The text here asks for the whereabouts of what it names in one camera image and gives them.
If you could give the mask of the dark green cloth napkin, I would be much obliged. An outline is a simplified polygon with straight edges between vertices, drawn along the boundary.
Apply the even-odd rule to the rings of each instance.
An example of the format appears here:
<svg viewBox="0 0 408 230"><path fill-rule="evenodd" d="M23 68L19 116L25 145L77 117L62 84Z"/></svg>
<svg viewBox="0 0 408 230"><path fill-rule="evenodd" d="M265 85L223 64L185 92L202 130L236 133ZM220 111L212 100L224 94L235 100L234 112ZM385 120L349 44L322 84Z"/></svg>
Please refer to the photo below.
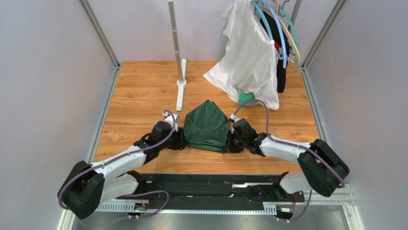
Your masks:
<svg viewBox="0 0 408 230"><path fill-rule="evenodd" d="M223 153L230 121L213 101L207 100L186 115L183 128L189 148Z"/></svg>

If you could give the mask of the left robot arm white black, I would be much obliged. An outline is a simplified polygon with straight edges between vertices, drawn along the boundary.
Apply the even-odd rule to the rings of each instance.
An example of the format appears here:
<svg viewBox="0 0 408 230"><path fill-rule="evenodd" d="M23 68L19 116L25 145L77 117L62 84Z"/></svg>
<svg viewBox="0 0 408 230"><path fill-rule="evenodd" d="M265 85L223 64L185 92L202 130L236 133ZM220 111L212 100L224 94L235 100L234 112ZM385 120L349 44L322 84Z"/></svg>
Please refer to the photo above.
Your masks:
<svg viewBox="0 0 408 230"><path fill-rule="evenodd" d="M85 219L99 204L138 192L143 179L135 168L157 158L162 150L182 150L187 144L182 127L159 121L123 152L92 164L77 162L57 193L58 203Z"/></svg>

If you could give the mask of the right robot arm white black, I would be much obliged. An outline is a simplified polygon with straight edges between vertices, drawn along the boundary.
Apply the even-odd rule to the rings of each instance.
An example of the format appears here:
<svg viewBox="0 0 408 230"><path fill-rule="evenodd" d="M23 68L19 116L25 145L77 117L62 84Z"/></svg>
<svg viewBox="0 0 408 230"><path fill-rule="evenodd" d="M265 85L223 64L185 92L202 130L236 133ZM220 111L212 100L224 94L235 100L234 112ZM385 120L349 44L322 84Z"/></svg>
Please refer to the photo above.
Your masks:
<svg viewBox="0 0 408 230"><path fill-rule="evenodd" d="M285 172L276 182L285 193L313 190L330 197L337 188L345 186L344 179L350 169L327 142L321 139L312 143L289 141L265 132L257 133L245 119L232 116L231 121L231 133L240 147L254 155L279 158L300 166L300 171Z"/></svg>

